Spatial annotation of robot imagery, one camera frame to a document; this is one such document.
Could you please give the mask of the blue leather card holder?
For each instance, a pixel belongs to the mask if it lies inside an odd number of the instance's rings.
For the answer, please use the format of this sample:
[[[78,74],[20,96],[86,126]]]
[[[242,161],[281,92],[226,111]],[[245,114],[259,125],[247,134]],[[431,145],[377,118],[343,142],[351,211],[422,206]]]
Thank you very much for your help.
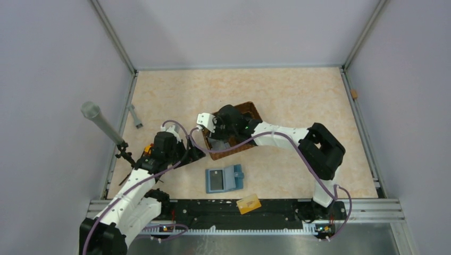
[[[210,181],[209,181],[209,171],[222,170],[223,171],[223,190],[211,191]],[[236,190],[242,190],[244,188],[244,178],[243,168],[241,164],[230,165],[223,168],[209,168],[205,170],[205,183],[206,183],[206,193],[226,193]]]

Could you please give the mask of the gold credit card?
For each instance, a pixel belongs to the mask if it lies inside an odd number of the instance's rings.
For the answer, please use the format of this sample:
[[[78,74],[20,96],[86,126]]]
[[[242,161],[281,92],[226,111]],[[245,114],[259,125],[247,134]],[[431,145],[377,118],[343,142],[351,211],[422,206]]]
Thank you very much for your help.
[[[259,209],[262,206],[257,194],[255,193],[237,200],[236,204],[241,215]]]

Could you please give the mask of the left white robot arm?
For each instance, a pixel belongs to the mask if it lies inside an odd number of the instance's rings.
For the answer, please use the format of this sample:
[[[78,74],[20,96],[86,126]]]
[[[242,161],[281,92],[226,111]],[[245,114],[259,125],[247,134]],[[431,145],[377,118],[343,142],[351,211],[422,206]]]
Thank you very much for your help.
[[[165,219],[166,193],[153,186],[164,173],[193,163],[206,154],[174,131],[158,132],[133,166],[130,176],[110,203],[79,228],[80,254],[127,254],[138,234],[153,219]]]

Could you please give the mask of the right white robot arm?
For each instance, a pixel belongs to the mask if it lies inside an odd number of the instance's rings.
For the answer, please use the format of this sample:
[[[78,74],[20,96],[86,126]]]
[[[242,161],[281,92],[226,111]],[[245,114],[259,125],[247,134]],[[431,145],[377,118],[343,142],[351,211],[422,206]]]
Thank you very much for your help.
[[[336,199],[335,177],[343,163],[345,147],[321,123],[310,127],[283,127],[262,120],[255,105],[225,105],[215,113],[200,113],[197,125],[205,138],[228,143],[235,154],[240,148],[274,146],[290,149],[300,156],[315,178],[312,213],[326,219]]]

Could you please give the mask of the woven wicker tray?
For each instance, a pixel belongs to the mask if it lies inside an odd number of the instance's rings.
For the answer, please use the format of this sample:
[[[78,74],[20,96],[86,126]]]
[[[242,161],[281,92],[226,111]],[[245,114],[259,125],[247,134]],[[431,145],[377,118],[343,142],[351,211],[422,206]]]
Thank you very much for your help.
[[[241,140],[239,141],[235,139],[230,139],[229,141],[214,140],[209,138],[210,131],[207,129],[202,131],[203,139],[207,149],[211,151],[210,156],[213,160],[218,160],[256,146],[254,141],[249,141],[242,146],[238,146],[238,144],[249,139],[256,126],[263,122],[253,102],[248,101],[235,106],[225,105],[212,114],[215,117],[241,117],[244,119],[244,128],[240,131]]]

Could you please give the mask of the single black VIP card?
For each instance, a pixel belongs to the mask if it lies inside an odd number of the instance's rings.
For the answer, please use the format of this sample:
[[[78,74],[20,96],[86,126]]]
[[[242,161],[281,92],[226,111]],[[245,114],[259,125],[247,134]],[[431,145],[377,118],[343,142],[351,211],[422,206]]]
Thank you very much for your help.
[[[223,190],[223,171],[213,170],[209,171],[210,190],[219,191]]]

